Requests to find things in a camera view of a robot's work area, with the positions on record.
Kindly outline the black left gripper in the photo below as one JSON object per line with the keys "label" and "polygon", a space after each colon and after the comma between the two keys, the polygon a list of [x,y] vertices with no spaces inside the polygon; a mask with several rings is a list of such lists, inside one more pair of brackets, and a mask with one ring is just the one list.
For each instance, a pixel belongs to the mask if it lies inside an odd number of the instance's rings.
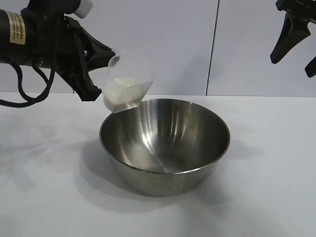
{"label": "black left gripper", "polygon": [[30,4],[23,9],[26,27],[26,51],[23,64],[42,74],[51,69],[45,95],[50,91],[54,75],[58,74],[83,101],[94,101],[101,94],[89,77],[89,72],[106,68],[116,55],[114,50],[86,31],[71,18],[85,18],[91,4]]}

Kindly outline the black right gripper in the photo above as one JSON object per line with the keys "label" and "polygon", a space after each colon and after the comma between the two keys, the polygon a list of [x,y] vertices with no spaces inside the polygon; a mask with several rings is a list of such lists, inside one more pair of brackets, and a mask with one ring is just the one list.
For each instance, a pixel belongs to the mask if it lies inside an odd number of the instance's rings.
{"label": "black right gripper", "polygon": [[[273,64],[277,64],[293,47],[311,35],[307,19],[316,18],[315,0],[277,0],[276,7],[287,13],[277,43],[270,54]],[[316,75],[316,57],[305,67],[305,72],[309,78]]]}

